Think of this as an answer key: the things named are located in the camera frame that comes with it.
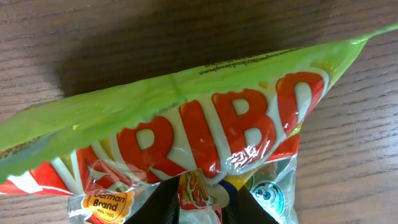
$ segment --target orange sticker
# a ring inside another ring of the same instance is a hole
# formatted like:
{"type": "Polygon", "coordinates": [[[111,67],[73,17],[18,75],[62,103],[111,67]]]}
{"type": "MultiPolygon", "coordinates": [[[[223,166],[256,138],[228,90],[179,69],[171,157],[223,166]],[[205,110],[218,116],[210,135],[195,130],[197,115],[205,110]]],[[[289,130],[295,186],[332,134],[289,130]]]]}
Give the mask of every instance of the orange sticker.
{"type": "Polygon", "coordinates": [[[123,223],[130,213],[131,205],[134,203],[133,196],[134,192],[87,195],[83,201],[83,208],[89,209],[93,215],[86,221],[98,220],[102,223],[123,223]]]}

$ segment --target wood grain surface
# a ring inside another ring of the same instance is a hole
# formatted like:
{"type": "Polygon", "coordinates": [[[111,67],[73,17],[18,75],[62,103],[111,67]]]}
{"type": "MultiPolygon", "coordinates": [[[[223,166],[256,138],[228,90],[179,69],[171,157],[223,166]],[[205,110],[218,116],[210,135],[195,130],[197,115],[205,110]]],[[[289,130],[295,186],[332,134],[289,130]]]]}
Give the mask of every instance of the wood grain surface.
{"type": "MultiPolygon", "coordinates": [[[[32,104],[396,20],[397,0],[0,0],[0,121],[32,104]]],[[[392,32],[369,41],[304,122],[301,223],[397,223],[397,86],[392,32]]],[[[0,223],[68,223],[66,207],[65,197],[2,195],[0,223]]]]}

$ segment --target blue cartoon face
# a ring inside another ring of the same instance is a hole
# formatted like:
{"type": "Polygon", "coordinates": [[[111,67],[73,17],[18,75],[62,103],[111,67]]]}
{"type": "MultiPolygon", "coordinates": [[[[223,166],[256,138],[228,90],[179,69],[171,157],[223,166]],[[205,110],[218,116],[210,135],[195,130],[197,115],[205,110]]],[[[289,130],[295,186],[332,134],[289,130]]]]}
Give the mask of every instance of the blue cartoon face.
{"type": "Polygon", "coordinates": [[[270,214],[280,215],[285,209],[284,193],[271,181],[262,181],[251,190],[254,198],[270,214]]]}

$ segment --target wooden table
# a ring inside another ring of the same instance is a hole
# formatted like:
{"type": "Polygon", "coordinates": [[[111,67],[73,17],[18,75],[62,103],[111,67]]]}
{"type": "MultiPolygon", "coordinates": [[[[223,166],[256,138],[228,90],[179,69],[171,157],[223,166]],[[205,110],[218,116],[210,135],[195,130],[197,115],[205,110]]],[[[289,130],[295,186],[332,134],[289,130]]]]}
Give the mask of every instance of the wooden table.
{"type": "MultiPolygon", "coordinates": [[[[396,0],[1,0],[0,120],[36,103],[354,37],[396,0]]],[[[397,223],[398,32],[369,41],[307,118],[301,223],[397,223]]],[[[66,197],[0,197],[0,223],[68,223],[66,197]]]]}

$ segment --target brown wooden surface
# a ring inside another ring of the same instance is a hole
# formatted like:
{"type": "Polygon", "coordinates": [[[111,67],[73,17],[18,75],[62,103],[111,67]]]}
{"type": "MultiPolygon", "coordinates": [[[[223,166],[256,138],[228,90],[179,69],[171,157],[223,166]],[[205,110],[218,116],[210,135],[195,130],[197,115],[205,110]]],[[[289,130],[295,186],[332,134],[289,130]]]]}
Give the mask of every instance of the brown wooden surface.
{"type": "MultiPolygon", "coordinates": [[[[397,0],[0,0],[0,121],[64,95],[397,19],[397,0]]],[[[397,223],[397,70],[398,32],[372,39],[305,121],[301,223],[397,223]]],[[[0,223],[68,223],[66,206],[65,197],[3,195],[0,223]]]]}

